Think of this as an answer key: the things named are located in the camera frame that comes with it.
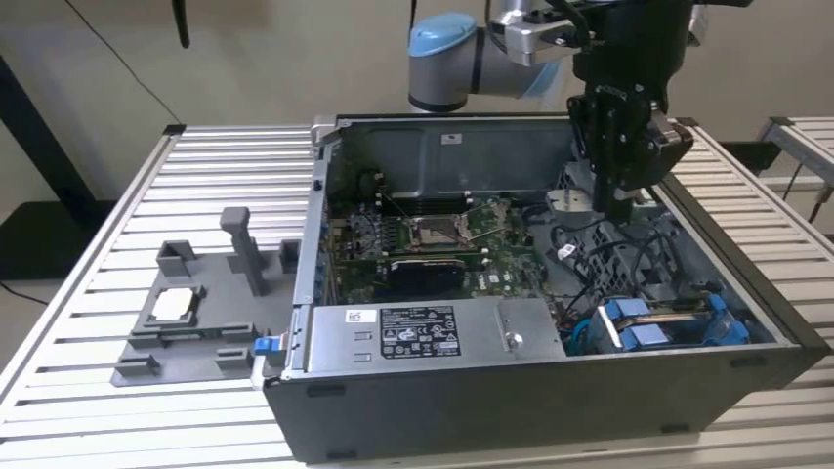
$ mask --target blue latch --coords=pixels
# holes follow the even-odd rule
[[[259,337],[258,339],[255,339],[254,353],[256,355],[267,355],[270,353],[271,348],[272,348],[271,337]]]
[[[278,355],[282,353],[280,337],[260,337],[255,339],[254,353],[256,355]]]

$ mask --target black pole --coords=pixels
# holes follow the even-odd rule
[[[0,119],[69,216],[80,227],[95,229],[104,220],[104,211],[1,56]]]
[[[192,45],[192,39],[188,36],[188,19],[186,16],[186,0],[171,0],[174,7],[174,21],[178,25],[178,34],[180,35],[180,45],[183,49],[188,49]]]

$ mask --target white wall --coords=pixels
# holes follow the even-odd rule
[[[316,114],[408,109],[407,0],[191,1],[190,50],[179,47],[168,0],[75,3],[190,124],[299,123]],[[458,10],[479,18],[482,5],[419,0],[418,16]],[[727,139],[751,137],[771,114],[834,113],[823,92],[834,73],[831,18],[831,0],[714,9],[707,46],[690,50],[673,83],[673,113]],[[116,196],[171,117],[61,0],[1,2],[0,54],[93,190]],[[536,109],[503,99],[471,104]],[[20,159],[8,140],[0,135],[0,187],[29,177],[20,161],[7,170],[8,154]],[[44,196],[43,188],[25,189],[19,198]]]

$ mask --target motherboard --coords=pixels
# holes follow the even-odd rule
[[[331,227],[339,304],[480,296],[554,303],[547,269],[510,199],[470,198],[462,213],[415,216],[406,210],[383,216],[378,205],[359,204]]]

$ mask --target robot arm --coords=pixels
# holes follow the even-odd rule
[[[595,173],[593,206],[625,222],[634,195],[661,182],[694,143],[687,129],[669,122],[666,88],[683,65],[695,1],[549,3],[554,9],[530,13],[527,20],[561,24],[539,41],[579,49],[574,75],[585,93],[569,100],[569,113],[579,154]],[[697,3],[745,7],[751,0]],[[508,45],[518,45],[518,26],[506,30]]]
[[[595,173],[593,206],[610,220],[625,222],[639,189],[661,181],[693,147],[690,132],[669,122],[666,88],[687,45],[699,44],[703,8],[746,7],[751,0],[546,2],[550,8],[532,9],[534,2],[508,0],[487,28],[471,24],[474,38],[442,54],[415,54],[415,44],[426,42],[418,26],[410,100],[436,112],[460,108],[470,93],[519,96],[543,81],[545,63],[574,56],[585,93],[569,100],[569,113],[579,154]],[[427,36],[436,38],[439,29],[430,29]],[[454,24],[446,32],[455,37],[464,30]],[[448,34],[440,39],[454,42]],[[486,89],[474,86],[484,77]]]

